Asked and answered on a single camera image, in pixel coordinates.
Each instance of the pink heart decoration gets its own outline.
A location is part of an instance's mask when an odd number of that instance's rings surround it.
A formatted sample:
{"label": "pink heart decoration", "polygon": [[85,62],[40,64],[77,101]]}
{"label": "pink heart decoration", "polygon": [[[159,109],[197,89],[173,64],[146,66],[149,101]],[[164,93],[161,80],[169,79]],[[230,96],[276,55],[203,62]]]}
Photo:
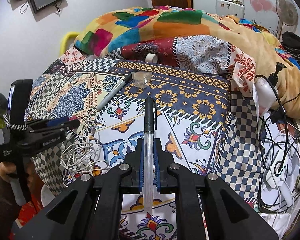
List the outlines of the pink heart decoration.
{"label": "pink heart decoration", "polygon": [[271,1],[269,1],[269,0],[258,0],[258,1],[259,1],[259,3],[262,4],[263,9],[264,9],[265,11],[270,11],[270,10],[272,10],[273,4],[272,4]]}
{"label": "pink heart decoration", "polygon": [[251,0],[250,1],[250,4],[252,6],[252,8],[256,11],[256,12],[259,12],[263,9],[263,6],[261,3],[259,3],[258,0]]}

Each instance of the pen clip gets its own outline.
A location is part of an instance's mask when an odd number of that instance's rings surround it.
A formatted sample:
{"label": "pen clip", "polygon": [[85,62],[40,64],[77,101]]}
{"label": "pen clip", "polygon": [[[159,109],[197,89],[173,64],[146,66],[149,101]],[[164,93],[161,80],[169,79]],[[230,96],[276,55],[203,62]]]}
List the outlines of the pen clip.
{"label": "pen clip", "polygon": [[153,105],[154,105],[154,129],[157,130],[157,102],[153,100]]}

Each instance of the red patterned fabric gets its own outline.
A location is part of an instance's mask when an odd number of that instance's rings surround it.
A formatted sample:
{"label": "red patterned fabric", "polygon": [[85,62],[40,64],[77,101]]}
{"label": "red patterned fabric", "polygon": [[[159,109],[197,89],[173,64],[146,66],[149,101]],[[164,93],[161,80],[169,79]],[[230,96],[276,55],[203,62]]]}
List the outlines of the red patterned fabric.
{"label": "red patterned fabric", "polygon": [[158,63],[177,67],[177,62],[173,55],[174,38],[167,38],[156,41],[148,41],[137,44],[131,44],[121,48],[122,56],[125,59],[141,60],[146,59],[148,53],[158,56]]}

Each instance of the small plastic bag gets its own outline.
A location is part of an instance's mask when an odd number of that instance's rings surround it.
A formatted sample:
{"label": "small plastic bag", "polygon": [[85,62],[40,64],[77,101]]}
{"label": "small plastic bag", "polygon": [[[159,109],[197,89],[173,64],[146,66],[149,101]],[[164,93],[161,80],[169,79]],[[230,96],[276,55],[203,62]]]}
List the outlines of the small plastic bag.
{"label": "small plastic bag", "polygon": [[132,73],[132,78],[135,87],[137,88],[145,88],[150,85],[152,72],[150,71],[137,71]]}

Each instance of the clear plastic pen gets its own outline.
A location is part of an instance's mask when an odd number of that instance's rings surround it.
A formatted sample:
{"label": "clear plastic pen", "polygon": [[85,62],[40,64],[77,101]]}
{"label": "clear plastic pen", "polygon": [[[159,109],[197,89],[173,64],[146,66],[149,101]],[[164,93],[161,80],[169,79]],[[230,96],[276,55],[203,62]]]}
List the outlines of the clear plastic pen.
{"label": "clear plastic pen", "polygon": [[156,125],[156,104],[151,97],[146,98],[145,104],[145,127],[144,127],[144,143],[145,143],[145,157],[144,157],[144,188],[143,188],[143,206],[144,211],[152,214],[153,204],[153,133],[154,125]]}

